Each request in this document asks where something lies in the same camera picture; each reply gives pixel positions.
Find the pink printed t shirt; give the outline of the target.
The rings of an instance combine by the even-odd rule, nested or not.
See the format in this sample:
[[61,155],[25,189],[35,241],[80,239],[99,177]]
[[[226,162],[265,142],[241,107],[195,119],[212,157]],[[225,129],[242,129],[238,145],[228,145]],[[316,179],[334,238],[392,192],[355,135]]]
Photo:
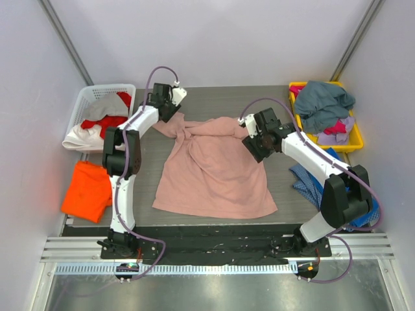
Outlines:
[[253,219],[277,211],[267,174],[243,145],[236,119],[187,121],[177,113],[154,126],[174,146],[164,166],[153,208],[178,214]]

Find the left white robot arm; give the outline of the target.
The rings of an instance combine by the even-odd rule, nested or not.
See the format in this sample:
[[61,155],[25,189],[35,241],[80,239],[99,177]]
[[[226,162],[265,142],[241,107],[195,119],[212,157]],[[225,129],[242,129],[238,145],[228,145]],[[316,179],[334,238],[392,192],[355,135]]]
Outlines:
[[102,165],[110,178],[112,220],[108,236],[98,244],[103,259],[132,258],[139,250],[134,232],[134,182],[141,167],[141,138],[157,122],[168,122],[181,108],[187,91],[174,84],[155,83],[143,104],[127,121],[106,130]]

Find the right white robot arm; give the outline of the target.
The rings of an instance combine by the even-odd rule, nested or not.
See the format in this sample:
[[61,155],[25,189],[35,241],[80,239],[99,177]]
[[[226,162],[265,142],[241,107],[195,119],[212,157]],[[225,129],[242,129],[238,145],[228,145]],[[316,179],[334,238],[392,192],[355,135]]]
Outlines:
[[313,253],[328,234],[372,210],[368,173],[362,166],[351,167],[329,155],[297,125],[282,124],[271,108],[241,117],[238,123],[248,131],[243,145],[257,162],[273,153],[285,154],[314,176],[323,188],[318,214],[294,230],[292,246],[296,254]]

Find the grey cloth in basket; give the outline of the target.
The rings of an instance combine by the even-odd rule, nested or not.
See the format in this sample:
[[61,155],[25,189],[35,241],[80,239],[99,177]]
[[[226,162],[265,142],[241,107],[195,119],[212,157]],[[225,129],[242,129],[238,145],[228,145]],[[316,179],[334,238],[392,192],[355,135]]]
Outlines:
[[83,118],[89,121],[100,121],[109,117],[127,117],[130,98],[123,99],[121,94],[109,93],[91,103],[83,112]]

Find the red cloth in basket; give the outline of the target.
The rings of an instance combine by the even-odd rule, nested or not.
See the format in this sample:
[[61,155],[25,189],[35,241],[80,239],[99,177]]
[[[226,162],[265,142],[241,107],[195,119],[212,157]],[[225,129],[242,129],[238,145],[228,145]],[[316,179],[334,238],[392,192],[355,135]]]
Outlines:
[[[132,101],[132,97],[125,92],[117,92],[118,94],[121,94],[121,97],[123,99],[126,99],[127,97],[130,98],[130,104]],[[88,129],[93,127],[94,125],[99,125],[101,126],[102,130],[101,130],[101,136],[104,135],[105,130],[107,129],[107,127],[115,127],[118,126],[120,124],[122,124],[123,122],[125,122],[127,120],[128,117],[105,117],[100,121],[89,121],[89,120],[84,120],[83,123],[81,124],[81,127],[83,129]]]

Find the blue checkered shirt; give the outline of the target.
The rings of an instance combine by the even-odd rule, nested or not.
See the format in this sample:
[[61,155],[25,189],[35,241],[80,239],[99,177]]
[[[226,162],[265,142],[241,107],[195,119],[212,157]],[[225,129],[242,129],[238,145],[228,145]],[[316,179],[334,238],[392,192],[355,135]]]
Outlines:
[[319,211],[323,195],[323,186],[300,164],[290,167],[289,171],[296,178],[296,181],[292,185],[293,189],[312,203]]

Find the lilac cloth in bin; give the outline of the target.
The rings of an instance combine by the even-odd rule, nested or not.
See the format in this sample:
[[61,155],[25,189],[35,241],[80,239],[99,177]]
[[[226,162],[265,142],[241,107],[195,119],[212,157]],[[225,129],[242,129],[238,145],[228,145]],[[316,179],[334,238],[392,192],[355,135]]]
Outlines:
[[355,118],[349,116],[339,119],[336,124],[326,128],[317,134],[317,143],[323,146],[346,145],[349,141],[350,132],[355,124]]

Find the white cloth in basket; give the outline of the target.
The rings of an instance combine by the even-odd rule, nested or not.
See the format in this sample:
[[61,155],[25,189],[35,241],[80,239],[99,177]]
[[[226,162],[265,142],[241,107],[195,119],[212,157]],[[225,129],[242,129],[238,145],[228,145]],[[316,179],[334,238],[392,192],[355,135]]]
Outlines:
[[99,125],[83,129],[81,124],[77,124],[70,129],[62,146],[67,150],[79,152],[101,152],[104,146],[104,139],[100,136],[101,130]]

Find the white plastic basket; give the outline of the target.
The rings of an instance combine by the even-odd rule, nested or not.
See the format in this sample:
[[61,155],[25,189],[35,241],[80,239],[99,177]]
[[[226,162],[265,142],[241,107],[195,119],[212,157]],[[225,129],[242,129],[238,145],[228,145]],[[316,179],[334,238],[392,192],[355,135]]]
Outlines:
[[93,102],[109,93],[125,92],[132,97],[130,104],[129,117],[132,116],[134,110],[134,101],[136,97],[136,87],[132,84],[104,84],[96,86],[87,86],[80,90],[75,106],[72,110],[69,124],[67,126],[66,135],[70,129],[77,124],[82,124],[85,120],[83,118],[84,110]]

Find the yellow plastic bin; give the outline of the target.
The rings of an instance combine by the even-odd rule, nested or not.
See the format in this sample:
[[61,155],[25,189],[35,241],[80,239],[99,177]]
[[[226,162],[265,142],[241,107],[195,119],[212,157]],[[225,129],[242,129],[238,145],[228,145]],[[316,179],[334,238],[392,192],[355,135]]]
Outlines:
[[[294,118],[298,124],[299,129],[303,129],[301,118],[298,114],[294,112],[294,104],[296,102],[296,97],[298,96],[299,92],[307,85],[307,82],[290,82],[289,83],[289,101],[291,104],[292,112],[294,114]],[[317,143],[317,135],[313,135],[308,133],[307,137],[317,144],[320,148],[327,150],[328,148],[333,148],[337,153],[350,153],[356,150],[360,150],[363,148],[364,143],[361,137],[361,133],[355,122],[352,131],[350,132],[349,141],[346,145],[335,145],[335,146],[323,146]]]

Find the orange folded t shirt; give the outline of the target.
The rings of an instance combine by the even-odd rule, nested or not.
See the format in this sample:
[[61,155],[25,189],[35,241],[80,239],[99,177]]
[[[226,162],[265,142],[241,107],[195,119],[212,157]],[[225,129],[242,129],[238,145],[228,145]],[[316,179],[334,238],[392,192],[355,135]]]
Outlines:
[[78,161],[61,211],[97,224],[111,204],[112,187],[106,170],[89,161]]

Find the blue folded t shirt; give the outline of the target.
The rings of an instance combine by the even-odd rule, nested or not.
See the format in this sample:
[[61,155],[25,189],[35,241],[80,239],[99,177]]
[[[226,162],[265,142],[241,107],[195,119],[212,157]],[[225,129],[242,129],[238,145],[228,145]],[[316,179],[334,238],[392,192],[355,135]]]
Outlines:
[[[328,148],[326,152],[329,155],[333,156],[334,158],[338,159],[339,161],[343,161],[343,158],[340,157],[333,148]],[[373,222],[373,221],[376,222],[378,218],[379,218],[379,205],[375,199],[372,199],[372,210],[369,213],[350,222],[346,230],[353,231],[351,227],[367,227],[370,225],[370,222]]]

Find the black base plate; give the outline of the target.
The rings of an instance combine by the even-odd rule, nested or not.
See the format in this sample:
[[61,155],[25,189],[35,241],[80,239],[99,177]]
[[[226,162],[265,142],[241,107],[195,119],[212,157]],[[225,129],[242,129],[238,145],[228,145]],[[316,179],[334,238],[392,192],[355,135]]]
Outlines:
[[145,264],[254,266],[332,255],[327,238],[310,246],[300,242],[297,224],[176,225],[134,230],[148,240],[117,236],[107,227],[67,226],[63,236],[95,237],[102,259],[140,259]]

